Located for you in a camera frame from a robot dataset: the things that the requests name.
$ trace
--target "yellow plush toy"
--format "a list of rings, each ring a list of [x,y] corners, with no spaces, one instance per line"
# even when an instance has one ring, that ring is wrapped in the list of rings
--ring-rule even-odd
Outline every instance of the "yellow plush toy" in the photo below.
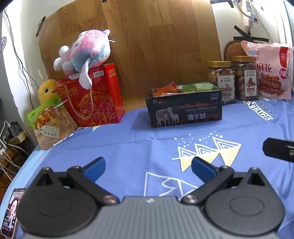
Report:
[[[47,102],[48,100],[55,98],[58,95],[55,80],[46,80],[39,87],[39,100],[41,104]]]

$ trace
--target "person on phone screen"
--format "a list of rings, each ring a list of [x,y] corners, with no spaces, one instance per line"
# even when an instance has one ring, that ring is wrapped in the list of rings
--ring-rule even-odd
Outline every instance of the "person on phone screen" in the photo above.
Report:
[[[15,198],[10,204],[9,212],[7,213],[7,219],[9,220],[8,227],[13,229],[12,221],[14,220],[18,199]]]

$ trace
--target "biscuit box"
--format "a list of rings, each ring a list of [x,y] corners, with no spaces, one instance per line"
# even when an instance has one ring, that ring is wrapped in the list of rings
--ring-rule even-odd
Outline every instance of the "biscuit box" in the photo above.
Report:
[[[222,119],[222,91],[217,86],[213,86],[210,91],[153,97],[156,89],[152,88],[145,98],[152,127]]]
[[[89,70],[92,88],[79,83],[80,73],[56,81],[64,106],[78,127],[119,123],[125,113],[115,65],[106,64]]]

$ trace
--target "smartphone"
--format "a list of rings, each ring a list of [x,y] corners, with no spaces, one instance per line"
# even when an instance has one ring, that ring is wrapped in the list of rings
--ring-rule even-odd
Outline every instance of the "smartphone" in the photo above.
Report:
[[[17,228],[16,210],[25,192],[25,188],[15,188],[9,200],[1,227],[1,234],[8,239],[13,239],[15,236]]]

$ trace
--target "gold rope handle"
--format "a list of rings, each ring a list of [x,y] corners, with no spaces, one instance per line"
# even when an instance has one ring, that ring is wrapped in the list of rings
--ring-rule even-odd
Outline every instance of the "gold rope handle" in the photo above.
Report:
[[[64,88],[65,88],[65,93],[66,93],[66,96],[67,96],[67,99],[69,100],[69,104],[71,105],[71,108],[73,109],[73,111],[76,113],[77,116],[79,116],[81,119],[83,120],[88,120],[92,117],[92,114],[93,114],[93,111],[94,111],[94,103],[93,103],[93,97],[92,97],[92,87],[90,88],[90,97],[91,97],[91,108],[92,108],[92,111],[91,111],[91,114],[88,116],[88,117],[84,117],[82,115],[80,115],[75,109],[74,109],[74,106],[72,105],[71,103],[71,99],[69,98],[69,95],[67,94],[67,87],[66,87],[66,84],[64,84]]]

